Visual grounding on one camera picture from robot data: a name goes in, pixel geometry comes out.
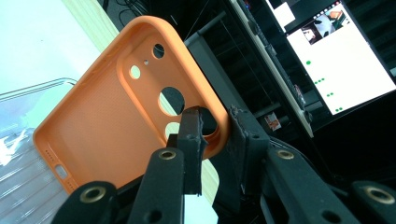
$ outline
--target transparent plastic tray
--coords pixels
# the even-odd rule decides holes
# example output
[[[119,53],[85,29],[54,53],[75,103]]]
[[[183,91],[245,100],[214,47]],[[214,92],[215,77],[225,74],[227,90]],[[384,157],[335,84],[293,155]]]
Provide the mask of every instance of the transparent plastic tray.
[[[62,78],[0,94],[0,223],[50,223],[66,200],[32,136],[75,83]]]

